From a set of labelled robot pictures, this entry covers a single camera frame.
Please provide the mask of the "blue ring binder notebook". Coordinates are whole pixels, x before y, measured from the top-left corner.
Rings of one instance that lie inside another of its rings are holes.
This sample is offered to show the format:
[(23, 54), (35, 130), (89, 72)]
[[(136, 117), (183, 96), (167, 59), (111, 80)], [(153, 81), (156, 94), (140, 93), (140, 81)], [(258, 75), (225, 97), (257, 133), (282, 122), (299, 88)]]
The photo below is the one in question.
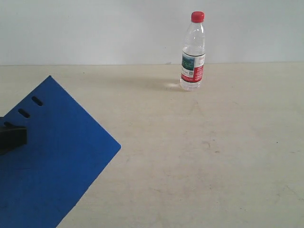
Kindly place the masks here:
[(51, 76), (0, 119), (27, 144), (0, 155), (0, 225), (54, 228), (121, 145)]

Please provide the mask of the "clear plastic water bottle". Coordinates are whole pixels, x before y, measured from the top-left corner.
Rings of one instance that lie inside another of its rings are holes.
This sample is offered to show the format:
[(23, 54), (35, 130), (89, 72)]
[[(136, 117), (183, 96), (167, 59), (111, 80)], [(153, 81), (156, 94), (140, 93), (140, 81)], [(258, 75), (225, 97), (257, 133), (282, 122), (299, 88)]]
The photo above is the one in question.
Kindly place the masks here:
[(186, 91), (200, 87), (205, 64), (205, 14), (195, 11), (191, 14), (182, 48), (180, 86)]

